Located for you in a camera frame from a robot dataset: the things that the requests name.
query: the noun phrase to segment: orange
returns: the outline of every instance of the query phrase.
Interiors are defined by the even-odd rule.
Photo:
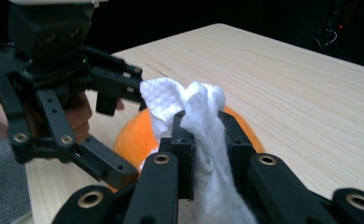
[[[257,152],[264,152],[260,140],[245,120],[227,106],[225,107],[225,112],[236,118],[254,149]],[[149,110],[144,109],[120,130],[113,150],[140,171],[139,166],[141,163],[146,159],[149,152],[158,145],[159,143],[156,141],[152,131]]]

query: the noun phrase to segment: light wood tabletop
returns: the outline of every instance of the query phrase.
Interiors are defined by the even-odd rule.
[[[364,190],[364,67],[276,40],[214,24],[115,53],[143,69],[217,85],[226,105],[251,126],[267,153],[284,160],[303,184],[331,198],[339,188]],[[89,91],[92,109],[95,95]],[[124,102],[115,117],[93,115],[91,134],[109,147],[138,112]],[[69,196],[102,184],[73,163],[26,164],[35,223],[50,223]]]

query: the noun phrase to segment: gray floor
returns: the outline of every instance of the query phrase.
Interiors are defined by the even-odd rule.
[[[14,160],[5,139],[0,139],[0,224],[7,224],[31,210],[25,166]]]

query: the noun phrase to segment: white cloth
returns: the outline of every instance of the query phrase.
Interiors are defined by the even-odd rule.
[[[158,142],[171,136],[174,114],[185,110],[180,125],[196,143],[194,201],[179,200],[178,223],[256,223],[233,185],[224,126],[217,117],[225,107],[223,90],[198,82],[184,89],[167,77],[143,81],[140,89]]]

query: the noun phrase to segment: robotic hand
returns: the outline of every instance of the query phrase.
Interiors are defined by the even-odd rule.
[[[102,0],[11,2],[8,32],[12,43],[0,45],[0,103],[17,162],[32,158],[72,161],[117,189],[134,181],[136,169],[93,136],[78,144],[63,112],[68,100],[84,90],[97,91],[96,111],[110,116],[119,98],[143,103],[140,68],[84,46],[91,15]],[[24,103],[43,116],[49,136],[33,134]]]

